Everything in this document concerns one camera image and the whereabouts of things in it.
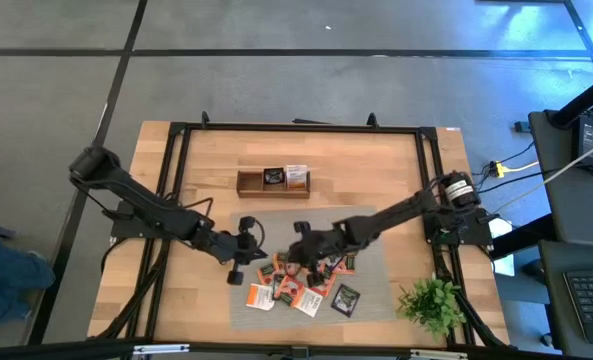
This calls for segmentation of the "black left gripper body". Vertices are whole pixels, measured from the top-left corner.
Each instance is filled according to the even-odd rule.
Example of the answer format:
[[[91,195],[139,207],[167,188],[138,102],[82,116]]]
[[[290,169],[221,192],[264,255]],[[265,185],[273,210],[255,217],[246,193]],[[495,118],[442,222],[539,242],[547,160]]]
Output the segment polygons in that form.
[[[215,246],[214,256],[219,262],[234,259],[239,263],[249,263],[256,251],[256,239],[249,233],[232,235],[226,232],[212,233],[212,244]]]

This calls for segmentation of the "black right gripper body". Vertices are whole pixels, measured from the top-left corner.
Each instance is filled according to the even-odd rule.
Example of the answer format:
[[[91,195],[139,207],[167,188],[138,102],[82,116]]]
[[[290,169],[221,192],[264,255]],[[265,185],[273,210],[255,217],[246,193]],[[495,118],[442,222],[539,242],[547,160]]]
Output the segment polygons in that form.
[[[313,230],[311,228],[311,250],[305,255],[290,255],[290,263],[313,267],[318,260],[330,255],[345,255],[351,251],[350,243],[342,228],[334,224],[330,230]]]

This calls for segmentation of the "black aluminium table frame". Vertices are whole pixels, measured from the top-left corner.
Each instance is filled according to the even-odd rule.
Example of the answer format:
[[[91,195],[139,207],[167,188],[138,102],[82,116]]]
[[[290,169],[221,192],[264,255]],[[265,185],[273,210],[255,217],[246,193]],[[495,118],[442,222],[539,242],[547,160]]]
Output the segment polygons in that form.
[[[166,122],[147,121],[134,152],[124,162],[148,188],[164,183],[183,203],[212,198],[209,216],[218,228],[235,231],[252,212],[372,206],[375,212],[418,191],[434,175],[468,168],[456,128],[409,134],[399,129],[320,125],[209,124],[188,137],[170,138]],[[239,170],[304,164],[311,172],[309,199],[239,198]],[[287,329],[235,330],[230,326],[228,267],[211,256],[173,244],[164,277],[157,340],[295,346],[438,347],[430,333],[396,309],[401,287],[409,290],[434,270],[424,224],[414,219],[384,233],[384,259],[395,319]]]

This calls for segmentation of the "wooden tea organizer box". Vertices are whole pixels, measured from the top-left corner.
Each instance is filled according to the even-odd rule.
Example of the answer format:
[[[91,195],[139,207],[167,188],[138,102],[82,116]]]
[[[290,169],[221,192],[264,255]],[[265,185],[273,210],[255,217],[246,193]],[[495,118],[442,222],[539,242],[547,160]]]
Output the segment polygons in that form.
[[[285,182],[266,184],[263,170],[239,170],[236,178],[236,192],[239,198],[309,199],[310,174],[307,174],[304,188],[288,189]]]

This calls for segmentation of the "person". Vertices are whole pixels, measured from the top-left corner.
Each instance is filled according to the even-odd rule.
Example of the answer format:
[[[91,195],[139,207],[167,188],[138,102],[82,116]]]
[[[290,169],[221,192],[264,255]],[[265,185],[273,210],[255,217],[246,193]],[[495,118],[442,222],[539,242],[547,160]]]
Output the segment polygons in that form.
[[[55,278],[40,253],[11,248],[0,240],[0,323],[26,320],[32,313],[28,293],[48,289]]]

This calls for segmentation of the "dark grey desk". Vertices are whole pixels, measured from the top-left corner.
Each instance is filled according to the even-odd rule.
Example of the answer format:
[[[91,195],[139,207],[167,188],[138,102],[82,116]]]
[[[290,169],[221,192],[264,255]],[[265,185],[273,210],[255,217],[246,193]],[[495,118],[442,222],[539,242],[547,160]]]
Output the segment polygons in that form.
[[[565,272],[593,270],[593,246],[541,241],[538,248],[550,300],[547,312],[554,347],[567,356],[593,359],[593,345],[582,334],[563,276]]]
[[[540,167],[562,168],[572,154],[572,132],[551,126],[543,112],[528,115]],[[593,243],[593,176],[569,169],[545,185],[558,238],[565,242]]]

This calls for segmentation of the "green artificial plant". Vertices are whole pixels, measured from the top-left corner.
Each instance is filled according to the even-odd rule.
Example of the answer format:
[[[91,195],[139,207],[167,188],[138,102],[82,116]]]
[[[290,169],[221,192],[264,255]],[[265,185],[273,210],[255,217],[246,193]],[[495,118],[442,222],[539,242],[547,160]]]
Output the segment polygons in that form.
[[[456,300],[460,290],[451,281],[434,278],[417,281],[410,291],[401,287],[396,315],[419,325],[438,341],[467,322]]]

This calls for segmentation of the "grey woven placemat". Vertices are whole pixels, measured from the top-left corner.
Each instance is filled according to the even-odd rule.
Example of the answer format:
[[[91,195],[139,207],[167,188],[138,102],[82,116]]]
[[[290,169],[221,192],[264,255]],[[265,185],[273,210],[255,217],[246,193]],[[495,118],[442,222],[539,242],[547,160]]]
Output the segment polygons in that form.
[[[298,241],[300,235],[293,224],[307,221],[314,230],[328,230],[337,220],[355,215],[371,215],[372,206],[349,206],[301,210],[257,211],[250,215],[264,226],[266,239],[262,250],[272,256],[285,251]],[[341,274],[327,297],[321,302],[316,314],[311,317],[303,311],[291,308],[282,301],[264,311],[245,305],[252,283],[259,283],[258,269],[271,262],[269,258],[257,260],[243,268],[241,286],[230,288],[230,326],[235,330],[287,329],[313,325],[344,324],[350,322],[379,322],[395,319],[392,296],[384,259],[384,243],[378,241],[360,251],[355,258],[355,272]],[[347,317],[331,307],[341,285],[346,285],[360,294],[355,301],[353,313]]]

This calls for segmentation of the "white Tazo tea packet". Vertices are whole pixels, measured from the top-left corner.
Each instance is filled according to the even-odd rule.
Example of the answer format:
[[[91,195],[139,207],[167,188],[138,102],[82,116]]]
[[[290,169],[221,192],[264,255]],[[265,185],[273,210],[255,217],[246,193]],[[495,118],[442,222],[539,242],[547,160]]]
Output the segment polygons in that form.
[[[287,165],[285,178],[289,190],[305,189],[308,180],[308,167],[306,165]]]
[[[292,290],[290,295],[292,296],[290,306],[305,313],[309,317],[316,316],[324,299],[321,294],[309,288]]]
[[[251,284],[245,305],[254,309],[270,311],[275,305],[273,289],[266,285]]]

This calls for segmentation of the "black metal beam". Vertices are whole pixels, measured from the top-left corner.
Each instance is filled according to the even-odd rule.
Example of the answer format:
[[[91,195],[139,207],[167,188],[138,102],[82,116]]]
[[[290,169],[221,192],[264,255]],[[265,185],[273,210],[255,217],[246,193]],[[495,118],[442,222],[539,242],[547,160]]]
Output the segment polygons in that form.
[[[568,129],[586,110],[593,106],[593,85],[558,111],[546,110],[548,122],[558,129]]]

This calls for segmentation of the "silver metal bracket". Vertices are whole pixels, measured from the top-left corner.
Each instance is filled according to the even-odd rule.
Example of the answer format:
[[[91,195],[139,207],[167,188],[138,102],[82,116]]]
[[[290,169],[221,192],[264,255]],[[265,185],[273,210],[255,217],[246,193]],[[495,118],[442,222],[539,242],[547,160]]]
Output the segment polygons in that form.
[[[469,360],[468,355],[462,352],[411,349],[409,360]]]
[[[170,353],[183,353],[189,352],[189,344],[149,344],[149,345],[137,345],[133,348],[132,354],[153,356],[156,354],[170,354]]]

